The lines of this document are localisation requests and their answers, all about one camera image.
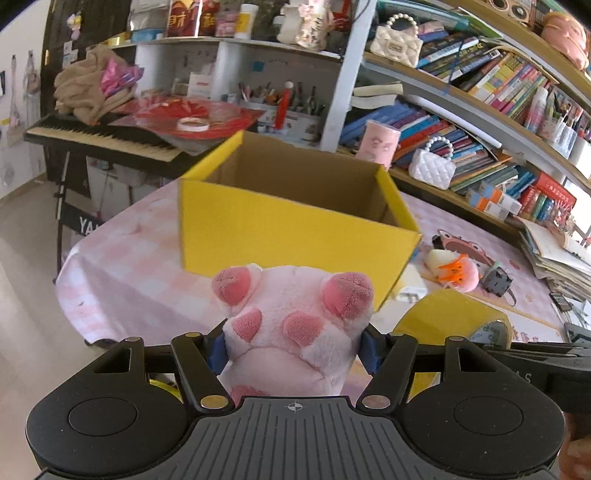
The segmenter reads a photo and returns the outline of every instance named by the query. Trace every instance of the white quilted handbag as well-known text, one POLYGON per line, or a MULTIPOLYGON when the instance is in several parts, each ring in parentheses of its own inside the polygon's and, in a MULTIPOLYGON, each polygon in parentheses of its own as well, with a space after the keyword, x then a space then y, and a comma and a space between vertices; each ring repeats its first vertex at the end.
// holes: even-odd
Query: white quilted handbag
POLYGON ((422 46, 423 41, 418 37, 418 26, 414 18, 407 14, 396 14, 390 17, 386 26, 379 26, 376 29, 375 38, 371 42, 369 50, 381 57, 416 68, 422 46), (406 18, 412 23, 414 30, 412 35, 392 29, 392 25, 399 18, 406 18))
POLYGON ((453 145, 445 137, 433 137, 425 149, 418 148, 414 151, 413 161, 408 168, 408 174, 417 180, 433 185, 438 189, 447 190, 452 181, 456 166, 452 162, 453 145), (430 152, 435 142, 443 141, 449 147, 449 153, 445 157, 430 152))

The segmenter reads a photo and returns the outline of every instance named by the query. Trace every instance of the yellow cardboard box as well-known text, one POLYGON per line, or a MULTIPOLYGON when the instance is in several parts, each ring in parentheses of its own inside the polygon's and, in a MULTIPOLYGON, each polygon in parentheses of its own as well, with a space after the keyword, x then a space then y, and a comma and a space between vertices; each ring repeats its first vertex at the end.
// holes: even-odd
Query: yellow cardboard box
POLYGON ((388 297, 421 234, 377 164, 239 132, 181 178, 184 268, 361 271, 388 297))

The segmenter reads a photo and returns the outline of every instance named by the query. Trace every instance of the beige cloth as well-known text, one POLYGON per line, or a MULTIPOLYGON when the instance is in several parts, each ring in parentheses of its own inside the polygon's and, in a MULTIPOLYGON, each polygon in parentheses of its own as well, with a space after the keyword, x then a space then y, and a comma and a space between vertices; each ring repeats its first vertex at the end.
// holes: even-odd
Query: beige cloth
POLYGON ((100 80, 109 62, 118 65, 127 62, 105 45, 97 45, 86 54, 86 59, 66 67, 54 82, 57 109, 60 113, 73 113, 86 125, 94 125, 100 117, 133 97, 135 85, 105 99, 100 80))

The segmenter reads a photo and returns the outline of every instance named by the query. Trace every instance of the floor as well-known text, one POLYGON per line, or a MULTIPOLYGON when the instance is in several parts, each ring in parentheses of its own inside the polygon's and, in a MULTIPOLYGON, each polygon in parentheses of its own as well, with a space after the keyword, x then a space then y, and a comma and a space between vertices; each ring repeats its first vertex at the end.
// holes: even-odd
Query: floor
POLYGON ((54 294, 53 183, 0 206, 0 480, 33 480, 39 468, 25 438, 30 410, 95 358, 54 294))

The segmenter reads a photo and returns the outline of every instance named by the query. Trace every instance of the wooden shelf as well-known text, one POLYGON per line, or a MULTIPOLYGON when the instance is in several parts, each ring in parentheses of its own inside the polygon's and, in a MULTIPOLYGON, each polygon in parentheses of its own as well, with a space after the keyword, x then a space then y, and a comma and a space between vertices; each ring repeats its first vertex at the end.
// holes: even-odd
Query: wooden shelf
POLYGON ((248 45, 256 48, 269 48, 272 50, 283 50, 291 53, 298 53, 308 55, 311 57, 319 57, 330 61, 340 61, 340 55, 329 51, 314 51, 306 50, 305 48, 296 45, 285 45, 279 42, 264 41, 264 40, 243 40, 241 38, 218 38, 218 37, 170 37, 160 38, 158 40, 151 40, 138 43, 125 43, 111 47, 113 50, 125 47, 138 47, 143 45, 176 45, 176 44, 203 44, 203 43, 237 43, 241 45, 248 45))
POLYGON ((542 64, 561 82, 561 88, 591 113, 591 82, 548 42, 482 0, 442 0, 451 7, 461 7, 500 31, 508 43, 523 50, 542 64))
POLYGON ((541 138, 490 105, 421 70, 369 52, 365 52, 363 58, 363 67, 368 70, 368 76, 377 73, 400 80, 406 95, 418 95, 440 105, 498 140, 504 148, 521 153, 540 170, 551 174, 552 169, 556 169, 591 195, 591 181, 573 164, 541 138))
POLYGON ((442 190, 412 178, 405 170, 392 167, 390 175, 398 189, 413 197, 435 205, 446 212, 473 223, 483 230, 492 233, 506 242, 517 245, 519 230, 514 226, 502 222, 498 218, 475 209, 466 199, 451 190, 442 190))

